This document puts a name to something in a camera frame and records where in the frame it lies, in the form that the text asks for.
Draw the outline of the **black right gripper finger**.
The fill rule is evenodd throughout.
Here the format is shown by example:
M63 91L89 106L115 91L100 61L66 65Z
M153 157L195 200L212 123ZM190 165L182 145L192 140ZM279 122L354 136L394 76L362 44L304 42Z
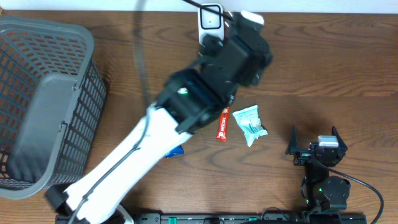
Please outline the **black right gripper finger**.
M335 126L332 126L331 134L332 134L334 137L336 137L337 142L338 142L338 147L339 147L340 151L346 152L346 151L348 150L348 147L347 147L347 145L344 143L344 141L342 140L342 138L340 137L340 135L338 134L338 131L337 131L337 129L336 129Z
M292 134L287 145L286 154L294 155L297 152L298 143L297 143L297 129L295 126L292 127Z

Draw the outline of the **green wet wipes pack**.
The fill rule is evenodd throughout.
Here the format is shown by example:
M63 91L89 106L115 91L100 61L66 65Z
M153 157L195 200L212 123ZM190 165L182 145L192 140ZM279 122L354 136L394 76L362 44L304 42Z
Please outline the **green wet wipes pack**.
M259 137L268 135L268 131L261 124L258 105L234 111L233 116L243 131L248 147L251 147Z

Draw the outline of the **red Nescafe coffee stick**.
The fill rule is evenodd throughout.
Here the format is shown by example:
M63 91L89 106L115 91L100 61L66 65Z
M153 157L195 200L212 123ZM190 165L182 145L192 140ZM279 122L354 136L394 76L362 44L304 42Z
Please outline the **red Nescafe coffee stick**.
M226 142L227 141L227 130L228 130L228 120L230 114L230 107L226 107L220 115L220 121L218 126L218 132L216 135L217 140Z

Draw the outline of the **blue Oreo cookie pack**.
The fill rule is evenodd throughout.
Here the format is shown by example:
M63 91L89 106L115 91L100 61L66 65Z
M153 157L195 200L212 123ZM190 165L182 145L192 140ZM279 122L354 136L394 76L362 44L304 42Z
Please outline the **blue Oreo cookie pack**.
M173 148L171 151L169 151L166 155L165 158L171 158L173 156L180 156L184 155L184 150L182 146L177 146Z

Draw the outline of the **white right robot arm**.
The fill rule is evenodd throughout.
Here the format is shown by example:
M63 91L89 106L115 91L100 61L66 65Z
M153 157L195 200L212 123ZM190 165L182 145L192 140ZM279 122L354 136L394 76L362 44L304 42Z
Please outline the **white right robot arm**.
M329 171L343 159L347 150L335 127L330 135L319 136L318 141L311 142L307 148L298 146L297 130L292 129L286 153L294 157L294 165L305 169L302 195L314 213L339 212L347 208L350 182L331 176Z

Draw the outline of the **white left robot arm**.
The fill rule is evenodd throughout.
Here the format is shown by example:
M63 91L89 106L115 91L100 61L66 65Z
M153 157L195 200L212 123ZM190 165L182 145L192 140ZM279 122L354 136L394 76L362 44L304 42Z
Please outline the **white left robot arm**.
M169 77L146 115L101 163L77 182L46 191L50 206L67 223L132 223L121 205L126 194L168 152L216 120L240 86L259 83L272 61L264 23L259 14L233 12L227 38L204 36L199 58Z

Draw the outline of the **grey plastic basket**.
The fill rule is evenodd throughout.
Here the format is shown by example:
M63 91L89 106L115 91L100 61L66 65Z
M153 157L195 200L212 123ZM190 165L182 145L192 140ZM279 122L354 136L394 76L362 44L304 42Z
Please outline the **grey plastic basket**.
M1 197L81 178L107 99L82 26L1 19Z

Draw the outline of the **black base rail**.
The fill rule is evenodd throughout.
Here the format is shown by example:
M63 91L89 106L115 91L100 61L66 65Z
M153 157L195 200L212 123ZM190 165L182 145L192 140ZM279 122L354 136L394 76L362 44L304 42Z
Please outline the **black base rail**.
M112 215L105 221L112 223L134 224L241 224L241 223L340 223L367 224L364 215L314 215L308 220L298 216L283 215L281 213L266 213L264 215L161 215L159 213L142 213L128 216L127 219L119 213Z

